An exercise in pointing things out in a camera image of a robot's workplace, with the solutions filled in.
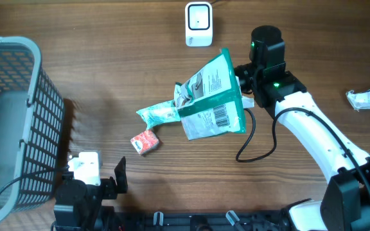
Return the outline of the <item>red tissue packet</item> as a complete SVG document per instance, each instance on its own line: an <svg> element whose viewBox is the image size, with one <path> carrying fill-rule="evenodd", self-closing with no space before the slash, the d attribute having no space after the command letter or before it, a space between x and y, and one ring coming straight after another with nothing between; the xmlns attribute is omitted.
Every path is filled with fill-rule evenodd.
<svg viewBox="0 0 370 231"><path fill-rule="evenodd" d="M160 140L152 130L145 130L139 135L131 138L130 143L133 145L137 153L143 156L156 149L160 143Z"/></svg>

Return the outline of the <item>green 3M gloves packet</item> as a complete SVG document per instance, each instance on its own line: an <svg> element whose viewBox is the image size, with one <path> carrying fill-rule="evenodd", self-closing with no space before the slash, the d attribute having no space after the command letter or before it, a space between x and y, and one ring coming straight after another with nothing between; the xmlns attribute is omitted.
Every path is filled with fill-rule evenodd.
<svg viewBox="0 0 370 231"><path fill-rule="evenodd" d="M189 140L246 132L242 92L227 48L185 83L176 83L174 101Z"/></svg>

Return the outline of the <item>teal wipes packet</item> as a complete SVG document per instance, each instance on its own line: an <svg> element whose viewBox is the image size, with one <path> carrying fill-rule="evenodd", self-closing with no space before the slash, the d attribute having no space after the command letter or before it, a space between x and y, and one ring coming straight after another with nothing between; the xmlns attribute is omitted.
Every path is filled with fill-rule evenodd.
<svg viewBox="0 0 370 231"><path fill-rule="evenodd" d="M174 123L181 120L174 100L142 108L136 113L146 123L147 130L161 124Z"/></svg>

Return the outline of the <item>white tissue packet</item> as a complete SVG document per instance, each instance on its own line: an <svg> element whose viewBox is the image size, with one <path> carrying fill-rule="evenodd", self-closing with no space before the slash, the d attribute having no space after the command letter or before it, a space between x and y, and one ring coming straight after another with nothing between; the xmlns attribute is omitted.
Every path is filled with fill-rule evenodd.
<svg viewBox="0 0 370 231"><path fill-rule="evenodd" d="M360 93L351 90L346 93L346 97L354 110L370 110L370 89Z"/></svg>

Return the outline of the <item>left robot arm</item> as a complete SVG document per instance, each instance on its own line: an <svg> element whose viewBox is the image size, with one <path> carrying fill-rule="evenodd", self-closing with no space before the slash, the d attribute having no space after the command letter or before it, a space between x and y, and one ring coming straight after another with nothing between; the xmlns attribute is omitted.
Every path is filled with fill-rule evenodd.
<svg viewBox="0 0 370 231"><path fill-rule="evenodd" d="M74 173L66 173L55 196L55 221L51 229L124 231L125 226L114 207L103 206L102 201L115 200L128 191L125 157L114 168L114 173L115 177L101 178L99 185L88 185L74 179Z"/></svg>

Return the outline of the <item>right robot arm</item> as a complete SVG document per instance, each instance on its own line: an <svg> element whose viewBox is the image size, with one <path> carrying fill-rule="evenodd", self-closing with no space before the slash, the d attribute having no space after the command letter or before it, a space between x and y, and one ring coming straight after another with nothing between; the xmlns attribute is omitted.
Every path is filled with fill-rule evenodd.
<svg viewBox="0 0 370 231"><path fill-rule="evenodd" d="M255 212L254 229L370 230L370 154L353 144L287 71L285 43L277 27L253 29L249 58L234 68L242 92L254 96L273 124L282 124L297 137L328 183L321 201L305 199L275 211L277 223L271 221L271 212Z"/></svg>

